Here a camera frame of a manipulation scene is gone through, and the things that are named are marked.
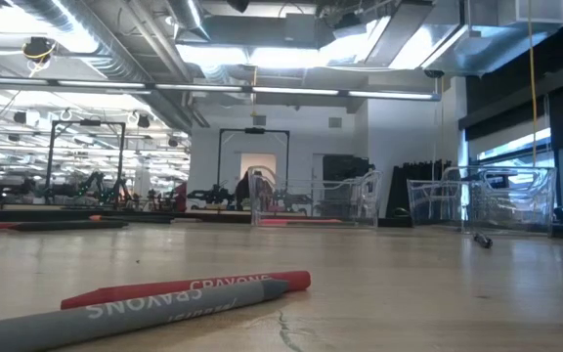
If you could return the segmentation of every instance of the ceiling light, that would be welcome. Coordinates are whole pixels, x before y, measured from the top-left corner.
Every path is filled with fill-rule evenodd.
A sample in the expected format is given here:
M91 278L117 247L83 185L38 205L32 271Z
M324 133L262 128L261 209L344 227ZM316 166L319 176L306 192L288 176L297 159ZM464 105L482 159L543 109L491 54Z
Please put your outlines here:
M403 93L403 92L362 92L350 91L349 97L375 98L375 99L400 99L400 100L425 100L438 101L440 98L434 94Z
M381 38L381 34L383 34L383 31L386 30L390 19L390 16L386 16L367 24L367 32L369 32L370 35L368 36L367 43L364 45L363 49L358 52L358 55L356 55L356 63L362 63L368 58L368 55L370 55L370 52L377 44L377 41Z
M45 79L0 77L0 84L47 85Z
M13 116L13 120L16 123L22 123L22 124L27 123L27 112L25 111L15 112L15 115Z
M106 90L107 94L134 94L134 95L149 95L151 93L153 93L150 90L144 90L144 91L132 91L132 90L123 90L123 89L107 89Z
M253 87L253 93L280 93L280 94L303 94L303 95L338 95L333 89L303 89L303 88L278 88L278 87Z
M176 137L174 137L174 136L171 136L171 137L168 139L168 145L169 145L170 147L177 147L177 146L179 146L179 144L180 144L180 141L179 141Z
M311 68L324 66L316 49L257 48L250 64L264 68Z
M468 31L468 27L463 26L460 28L449 40L447 40L438 50L436 50L424 63L422 63L421 67L426 69L430 67L438 58L443 56L451 48L459 38L462 37Z
M170 89L180 91L195 92L241 92L242 88L238 86L214 86L204 84L156 84L157 89Z
M237 47L215 47L176 45L182 59L187 63L200 66L209 65L244 65L247 58L244 50Z
M145 88L144 83L59 80L63 86L89 88Z
M138 127L149 128L149 126L151 126L152 124L150 123L149 116L147 114L141 114L138 117L137 125L138 125Z

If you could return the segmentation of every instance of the gray crayon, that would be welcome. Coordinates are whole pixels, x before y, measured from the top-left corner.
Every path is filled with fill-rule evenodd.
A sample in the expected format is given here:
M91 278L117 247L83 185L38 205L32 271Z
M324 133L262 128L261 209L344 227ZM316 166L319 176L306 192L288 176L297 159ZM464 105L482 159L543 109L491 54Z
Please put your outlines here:
M287 281L252 281L0 321L0 352L42 351L280 297Z

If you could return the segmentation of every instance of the exposed ductwork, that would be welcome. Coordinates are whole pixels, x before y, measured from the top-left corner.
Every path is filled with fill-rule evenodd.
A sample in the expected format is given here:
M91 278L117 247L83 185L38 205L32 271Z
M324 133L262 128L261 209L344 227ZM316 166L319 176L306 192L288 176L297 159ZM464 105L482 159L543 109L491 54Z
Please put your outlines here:
M168 5L168 11L175 23L180 28L191 31L202 39L208 40L210 37L207 35L203 28L203 9L198 0L165 0Z
M97 55L83 61L107 79L150 82L152 78L132 58L95 13L79 0L6 0L37 20L50 24L62 35L59 42L76 53ZM190 133L192 112L172 104L160 93L138 97L171 128Z

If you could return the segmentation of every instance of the window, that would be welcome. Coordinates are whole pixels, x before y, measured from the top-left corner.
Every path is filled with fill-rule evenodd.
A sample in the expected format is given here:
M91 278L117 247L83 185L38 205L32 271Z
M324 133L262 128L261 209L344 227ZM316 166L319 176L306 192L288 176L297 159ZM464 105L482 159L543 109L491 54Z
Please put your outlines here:
M541 147L551 142L551 129L544 128L541 131L536 133L536 146ZM477 160L485 160L497 156L501 156L504 154L510 154L520 151L526 151L532 149L534 146L534 134L530 134L528 136L516 139L509 143L506 143L502 146L498 146L496 148L492 148L489 151L485 151L483 153L477 154Z
M487 163L488 166L502 166L502 167L531 167L534 166L533 153L523 154L511 159ZM553 151L542 152L536 155L537 167L555 167L555 157ZM520 187L528 187L534 181L532 175L517 175L509 177L509 187L517 189Z

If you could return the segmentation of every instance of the ceiling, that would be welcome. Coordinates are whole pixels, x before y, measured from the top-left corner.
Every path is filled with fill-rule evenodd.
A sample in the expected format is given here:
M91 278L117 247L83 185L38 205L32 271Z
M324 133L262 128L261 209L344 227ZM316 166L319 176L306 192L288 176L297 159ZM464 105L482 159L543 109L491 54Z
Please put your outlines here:
M505 0L513 4L521 1L523 0ZM22 3L17 0L6 2ZM27 4L34 6L32 4L37 3L53 6L48 0L36 0ZM171 16L175 12L171 13L170 10L174 9L167 6L167 0L61 0L61 3L85 12L83 18L77 19L80 22L66 28L73 33L64 33L61 28L56 30L52 24L19 8L0 7L0 76L123 80L117 74L119 72L112 74L109 67L101 65L104 57L113 58L120 53L120 61L114 67L123 71L135 71L136 77L143 77L138 78L139 81L179 83L190 80L194 83L238 86L257 84L290 88L429 93L434 92L437 87L436 80L425 75L419 69L421 66L443 70L448 76L469 74L471 69L477 69L476 72L482 74L484 69L494 69L527 50L523 44L526 36L523 37L525 31L522 19L509 24L501 23L497 20L502 19L497 13L497 6L488 6L490 3L497 4L496 1L471 0L470 28L464 25L463 18L468 16L460 7L459 0L256 0L251 2L244 14L232 9L225 1L199 0L201 26L179 29L176 29L174 23L182 25L182 19L180 16ZM549 0L545 4L562 4L562 0ZM356 18L361 23L347 23L341 26L342 29L336 27L348 20L345 20L345 16L353 13L357 14ZM534 23L535 41L544 40L563 25L561 20L552 24ZM80 39L81 44L71 40L75 39L75 31L80 30L87 30L86 37L82 35ZM215 46L224 51L200 52L202 47L211 47L209 43L200 43L200 38L197 39L196 34L201 30L209 31L210 42L228 40L228 43L233 44ZM473 35L477 30L482 33L483 40ZM103 48L100 45L95 52L90 49L86 52L72 52L83 43L88 43L89 36L94 44L94 39L100 35ZM53 55L47 65L41 65L42 61L30 62L22 54L23 45L34 36L48 37L57 43L52 48ZM256 43L267 40L281 41L282 49L288 50L277 56L275 52L269 55L267 60L275 61L274 65L264 65L262 58L257 60L258 50L262 49L262 53L266 48L263 49ZM365 53L367 56L364 62L356 63L360 52L369 43L368 48L374 48ZM470 47L477 52L463 56L461 48L470 51ZM193 59L187 49L194 50L198 56ZM237 61L230 60L228 49L234 50L232 53L239 53ZM320 64L308 64L313 56ZM403 66L418 69L393 69ZM252 104L296 108L344 107L353 113L362 103L357 98L309 95L162 93L157 96L155 92L147 96L106 89L82 89L76 90L76 93L21 92L17 95L16 90L5 88L0 89L0 145L26 148L19 149L16 154L23 151L30 154L32 147L45 147L45 137L28 133L47 132L51 120L58 119L62 113L71 112L71 120L95 118L104 122L127 123L126 133L130 135L125 145L125 149L129 151L127 153L133 153L130 156L138 160L136 162L162 165L170 164L170 160L164 155L170 136L180 139L180 147L173 150L177 157L180 160L188 157L189 139L187 134L179 133L176 126L181 126L179 129L187 133L190 133L192 126L209 126L205 115L199 113L208 111L209 107L231 108ZM9 105L9 109L1 110L6 105ZM15 123L13 117L18 110L38 115L38 122L34 125ZM149 128L138 127L136 119L140 115L150 117ZM20 141L9 140L8 135L14 134L13 132L21 135ZM77 133L93 135L89 137L92 140L92 143L87 143L89 146L111 149L114 143L112 137L97 137L114 133L107 126L98 130L79 127ZM76 141L74 136L62 137L63 140L58 142L63 147L59 156L69 157L70 152L65 149L79 146L79 140ZM142 150L156 150L158 153L137 153ZM18 157L12 153L0 156ZM99 155L96 160L105 162L110 167L114 166L112 157ZM92 169L91 164L92 162L87 165L85 172ZM155 168L154 177L155 180L164 181L171 178L183 179L188 176L188 171L188 165L184 164L170 169Z

